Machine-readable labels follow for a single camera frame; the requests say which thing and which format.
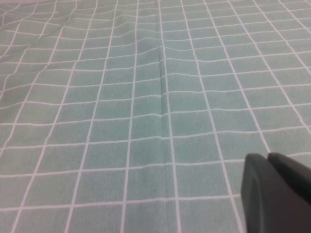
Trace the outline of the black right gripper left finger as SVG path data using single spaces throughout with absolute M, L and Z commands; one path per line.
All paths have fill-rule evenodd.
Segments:
M 291 190 L 267 157 L 253 153 L 245 158 L 241 198 L 246 231 L 309 233 L 311 205 Z

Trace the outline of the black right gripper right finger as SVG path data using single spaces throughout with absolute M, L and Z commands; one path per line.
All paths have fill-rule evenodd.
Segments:
M 298 196 L 311 204 L 311 169 L 280 153 L 269 153 L 270 164 Z

